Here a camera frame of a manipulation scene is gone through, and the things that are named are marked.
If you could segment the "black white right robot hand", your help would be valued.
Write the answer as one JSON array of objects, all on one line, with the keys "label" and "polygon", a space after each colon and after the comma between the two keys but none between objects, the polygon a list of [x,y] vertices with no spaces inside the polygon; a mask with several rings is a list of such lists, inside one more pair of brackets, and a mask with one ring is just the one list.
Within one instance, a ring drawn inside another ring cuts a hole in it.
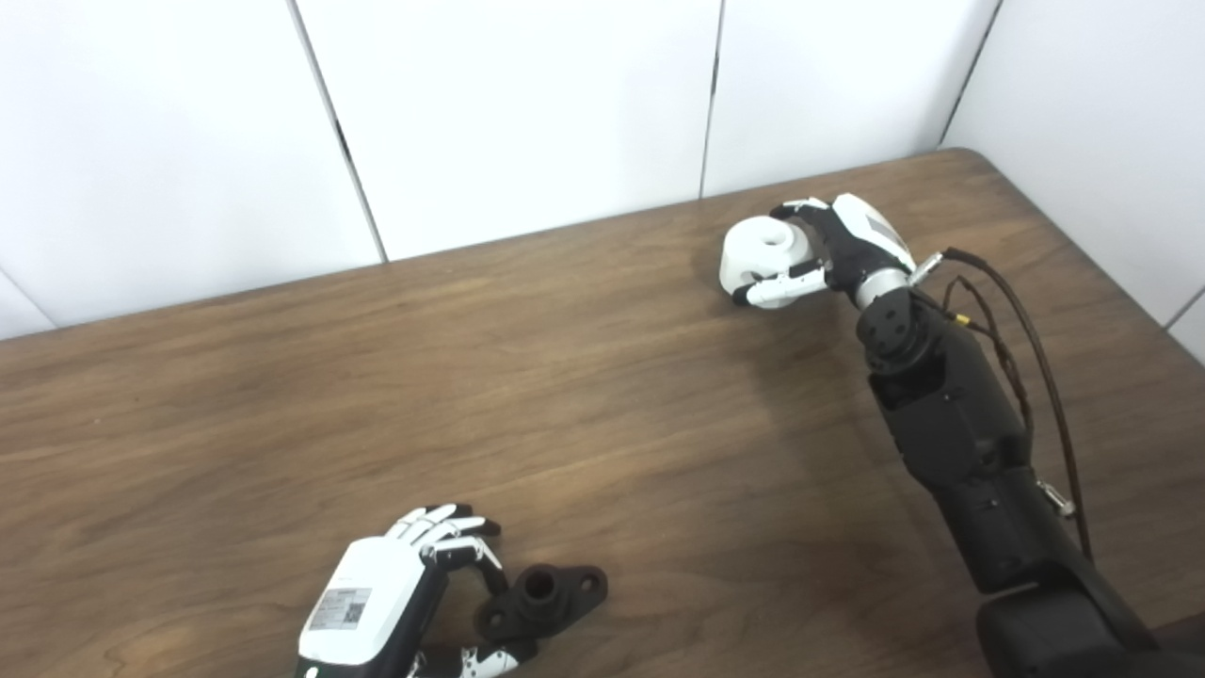
[{"label": "black white right robot hand", "polygon": [[917,263],[890,222],[844,193],[780,204],[745,218],[723,241],[718,279],[739,306],[784,308],[819,291],[847,295],[858,309],[913,285]]}]

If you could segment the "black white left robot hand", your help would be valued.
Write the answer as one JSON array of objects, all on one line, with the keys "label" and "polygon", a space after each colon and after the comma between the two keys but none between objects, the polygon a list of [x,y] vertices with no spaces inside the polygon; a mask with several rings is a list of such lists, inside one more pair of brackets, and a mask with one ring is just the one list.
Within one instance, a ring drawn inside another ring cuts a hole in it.
[{"label": "black white left robot hand", "polygon": [[501,527],[469,505],[411,509],[383,535],[355,540],[298,635],[296,677],[498,677],[537,656],[534,639],[427,645],[427,627],[462,568],[487,592],[509,589],[487,537]]}]

